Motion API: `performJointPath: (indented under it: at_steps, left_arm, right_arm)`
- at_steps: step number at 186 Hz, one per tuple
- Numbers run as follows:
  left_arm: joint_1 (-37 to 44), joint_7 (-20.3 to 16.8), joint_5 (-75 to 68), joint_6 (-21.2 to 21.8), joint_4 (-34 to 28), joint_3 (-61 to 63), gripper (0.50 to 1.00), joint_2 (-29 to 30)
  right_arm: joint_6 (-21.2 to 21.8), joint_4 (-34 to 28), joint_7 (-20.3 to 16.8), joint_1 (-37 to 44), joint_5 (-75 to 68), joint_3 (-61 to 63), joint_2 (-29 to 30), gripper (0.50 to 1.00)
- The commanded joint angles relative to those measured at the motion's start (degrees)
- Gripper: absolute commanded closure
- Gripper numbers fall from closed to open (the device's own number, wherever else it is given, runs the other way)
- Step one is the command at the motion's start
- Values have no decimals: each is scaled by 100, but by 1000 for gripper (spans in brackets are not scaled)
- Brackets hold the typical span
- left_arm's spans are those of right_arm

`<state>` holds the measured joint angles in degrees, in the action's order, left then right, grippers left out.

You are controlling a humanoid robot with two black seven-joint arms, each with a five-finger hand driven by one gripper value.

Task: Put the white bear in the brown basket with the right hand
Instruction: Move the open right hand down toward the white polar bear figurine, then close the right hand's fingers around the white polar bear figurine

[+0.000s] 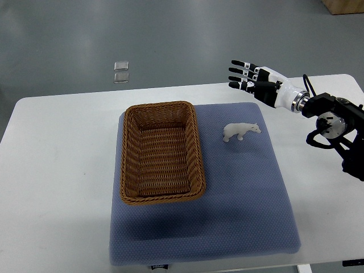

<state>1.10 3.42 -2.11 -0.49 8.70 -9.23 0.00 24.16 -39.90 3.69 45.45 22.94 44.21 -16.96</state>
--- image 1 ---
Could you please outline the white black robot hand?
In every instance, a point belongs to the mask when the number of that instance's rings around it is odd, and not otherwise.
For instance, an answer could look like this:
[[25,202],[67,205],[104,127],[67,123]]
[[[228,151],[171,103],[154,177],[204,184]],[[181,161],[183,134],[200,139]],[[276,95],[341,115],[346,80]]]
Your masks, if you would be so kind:
[[229,72],[229,86],[252,94],[254,98],[273,108],[283,107],[298,113],[310,95],[307,90],[298,88],[282,74],[268,68],[233,60]]

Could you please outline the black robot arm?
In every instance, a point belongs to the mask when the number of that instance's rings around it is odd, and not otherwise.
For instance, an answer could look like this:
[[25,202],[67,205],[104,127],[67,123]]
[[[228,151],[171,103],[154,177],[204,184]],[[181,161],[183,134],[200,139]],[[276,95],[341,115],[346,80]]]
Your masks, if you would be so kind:
[[363,106],[323,93],[300,103],[306,118],[316,117],[316,129],[306,143],[342,157],[342,171],[363,181]]

